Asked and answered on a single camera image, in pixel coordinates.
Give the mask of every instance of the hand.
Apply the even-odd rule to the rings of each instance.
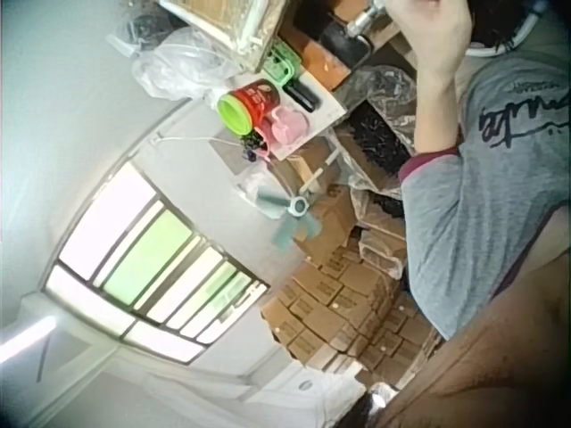
[[[386,10],[417,55],[418,70],[454,78],[472,33],[467,0],[386,0]]]

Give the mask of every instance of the gray t-shirt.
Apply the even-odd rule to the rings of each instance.
[[[569,201],[568,65],[507,55],[477,74],[458,149],[401,170],[410,289],[450,338],[517,273]]]

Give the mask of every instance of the small pink item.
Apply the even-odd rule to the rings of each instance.
[[[303,113],[278,106],[271,111],[271,133],[283,145],[294,144],[307,135],[310,128],[308,120]]]

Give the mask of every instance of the red can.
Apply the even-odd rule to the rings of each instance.
[[[277,88],[265,78],[222,96],[218,111],[228,128],[240,136],[258,127],[264,116],[279,106]]]

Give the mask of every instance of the green lid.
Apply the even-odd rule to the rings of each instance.
[[[235,96],[226,94],[219,99],[218,114],[224,125],[236,135],[247,136],[252,132],[252,117]]]

